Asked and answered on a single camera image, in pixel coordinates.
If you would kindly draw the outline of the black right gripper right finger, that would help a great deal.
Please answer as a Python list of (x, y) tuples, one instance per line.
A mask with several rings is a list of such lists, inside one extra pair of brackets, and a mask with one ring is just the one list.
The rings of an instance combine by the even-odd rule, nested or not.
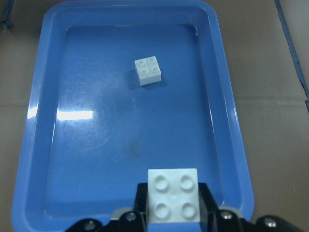
[(198, 200), (200, 212), (200, 228), (202, 232), (211, 232), (214, 215), (219, 209), (217, 203), (206, 183), (198, 183)]

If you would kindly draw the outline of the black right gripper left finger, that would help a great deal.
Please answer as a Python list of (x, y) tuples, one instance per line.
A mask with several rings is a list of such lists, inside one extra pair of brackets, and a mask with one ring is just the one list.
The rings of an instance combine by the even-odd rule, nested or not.
[(133, 221), (134, 232), (147, 232), (148, 226), (148, 184), (139, 183), (137, 185), (136, 197), (133, 205), (133, 213), (136, 219)]

